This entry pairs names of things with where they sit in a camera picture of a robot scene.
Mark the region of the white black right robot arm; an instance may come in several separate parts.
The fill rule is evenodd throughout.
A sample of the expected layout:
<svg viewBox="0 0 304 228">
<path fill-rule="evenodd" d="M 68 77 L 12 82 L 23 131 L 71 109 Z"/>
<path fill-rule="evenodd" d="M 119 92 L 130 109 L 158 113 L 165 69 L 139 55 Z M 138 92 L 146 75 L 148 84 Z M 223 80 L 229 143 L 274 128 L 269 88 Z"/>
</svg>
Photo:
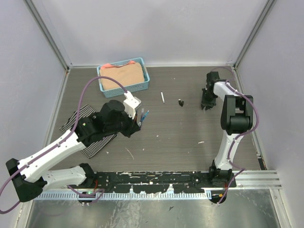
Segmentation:
<svg viewBox="0 0 304 228">
<path fill-rule="evenodd" d="M 223 130 L 219 152 L 209 167 L 209 182 L 220 187 L 232 178 L 233 160 L 240 141 L 253 127 L 253 97 L 235 90 L 230 82 L 220 79 L 219 73 L 207 73 L 206 87 L 202 89 L 201 108 L 209 110 L 216 100 L 223 101 L 220 125 Z"/>
</svg>

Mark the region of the cyan gel pen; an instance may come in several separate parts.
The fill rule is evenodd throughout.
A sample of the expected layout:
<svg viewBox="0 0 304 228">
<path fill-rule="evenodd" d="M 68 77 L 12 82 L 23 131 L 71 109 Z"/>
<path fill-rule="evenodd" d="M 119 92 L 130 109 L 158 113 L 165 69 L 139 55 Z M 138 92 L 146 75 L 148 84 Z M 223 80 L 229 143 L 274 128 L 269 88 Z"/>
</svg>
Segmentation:
<svg viewBox="0 0 304 228">
<path fill-rule="evenodd" d="M 139 125 L 140 127 L 141 127 L 143 121 L 145 120 L 145 118 L 147 117 L 148 113 L 149 113 L 149 110 L 141 116 L 141 119 L 140 119 L 140 121 L 139 121 L 139 123 L 138 123 L 138 125 Z"/>
</svg>

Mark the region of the white pen black tip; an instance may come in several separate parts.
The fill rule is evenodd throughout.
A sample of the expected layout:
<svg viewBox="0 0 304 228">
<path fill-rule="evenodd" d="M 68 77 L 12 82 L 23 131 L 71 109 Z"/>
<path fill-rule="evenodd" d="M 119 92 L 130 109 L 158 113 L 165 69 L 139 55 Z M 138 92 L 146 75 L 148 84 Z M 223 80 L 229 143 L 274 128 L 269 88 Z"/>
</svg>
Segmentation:
<svg viewBox="0 0 304 228">
<path fill-rule="evenodd" d="M 165 104 L 165 100 L 164 100 L 163 92 L 161 92 L 161 98 L 162 98 L 162 102 L 163 102 L 163 104 Z"/>
</svg>

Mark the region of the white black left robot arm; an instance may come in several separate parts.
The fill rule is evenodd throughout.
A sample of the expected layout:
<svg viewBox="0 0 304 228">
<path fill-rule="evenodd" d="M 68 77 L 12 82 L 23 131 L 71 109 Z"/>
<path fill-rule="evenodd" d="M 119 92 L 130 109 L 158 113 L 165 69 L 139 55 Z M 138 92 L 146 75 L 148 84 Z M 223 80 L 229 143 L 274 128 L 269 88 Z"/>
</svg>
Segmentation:
<svg viewBox="0 0 304 228">
<path fill-rule="evenodd" d="M 93 187 L 96 177 L 87 163 L 56 171 L 50 168 L 75 152 L 108 143 L 118 133 L 130 137 L 140 131 L 136 115 L 140 104 L 137 98 L 111 100 L 99 112 L 80 118 L 72 129 L 39 152 L 19 161 L 8 160 L 6 167 L 19 201 L 30 201 L 48 189 L 71 185 Z"/>
</svg>

